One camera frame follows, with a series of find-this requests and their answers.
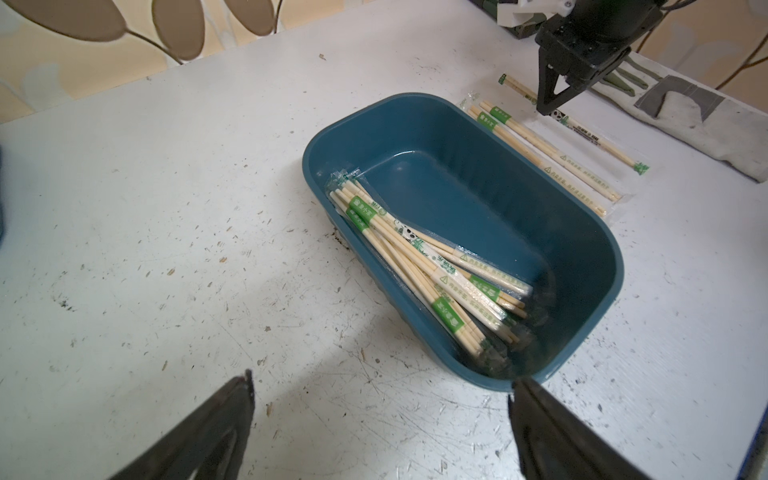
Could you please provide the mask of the teal plastic storage box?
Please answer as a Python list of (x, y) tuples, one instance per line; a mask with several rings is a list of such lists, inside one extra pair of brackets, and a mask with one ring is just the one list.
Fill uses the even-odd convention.
[[(485, 390), (520, 377), (551, 377), (617, 298), (624, 280), (607, 225), (521, 154), (453, 103), (426, 93), (376, 102), (317, 133), (302, 169), (313, 195), (429, 354)], [(360, 172), (368, 190), (405, 224), (479, 255), (529, 283), (532, 342), (488, 376), (399, 284), (328, 199), (338, 171)]]

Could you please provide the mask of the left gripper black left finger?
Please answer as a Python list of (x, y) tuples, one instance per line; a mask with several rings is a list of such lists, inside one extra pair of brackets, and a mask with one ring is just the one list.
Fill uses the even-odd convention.
[(252, 371), (225, 383), (115, 479), (236, 479), (255, 411)]

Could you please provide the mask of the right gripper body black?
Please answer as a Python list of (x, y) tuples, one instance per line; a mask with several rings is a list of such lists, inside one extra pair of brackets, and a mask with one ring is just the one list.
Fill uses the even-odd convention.
[(662, 1), (576, 1), (567, 16), (543, 23), (536, 109), (549, 115), (611, 73), (631, 44), (659, 24)]

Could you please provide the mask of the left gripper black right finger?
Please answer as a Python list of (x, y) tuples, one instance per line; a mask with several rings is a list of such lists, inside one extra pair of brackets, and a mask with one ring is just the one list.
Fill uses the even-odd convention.
[(531, 377), (508, 397), (519, 466), (527, 479), (646, 479)]

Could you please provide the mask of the chopsticks pair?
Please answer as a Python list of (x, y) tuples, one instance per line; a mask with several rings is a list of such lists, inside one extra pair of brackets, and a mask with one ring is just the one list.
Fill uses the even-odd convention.
[[(501, 76), (498, 79), (498, 83), (500, 85), (505, 85), (513, 89), (518, 94), (523, 96), (526, 100), (531, 102), (534, 106), (537, 105), (536, 94), (531, 89), (529, 89), (522, 83), (518, 82), (514, 78), (510, 77), (506, 73), (501, 74)], [(609, 142), (604, 137), (598, 136), (594, 131), (588, 129), (578, 121), (574, 120), (571, 116), (566, 115), (560, 110), (555, 110), (553, 113), (550, 113), (549, 117), (553, 118), (558, 123), (564, 125), (566, 128), (572, 130), (573, 132), (579, 134), (589, 143), (608, 152), (614, 158), (620, 160), (621, 162), (623, 162), (624, 164), (632, 168), (638, 175), (644, 175), (650, 169), (650, 167), (645, 163), (636, 161), (630, 158), (625, 152), (621, 151), (613, 143)]]
[(620, 191), (499, 105), (475, 92), (466, 95), (458, 106), (600, 218), (606, 218), (619, 205), (628, 203), (634, 197)]

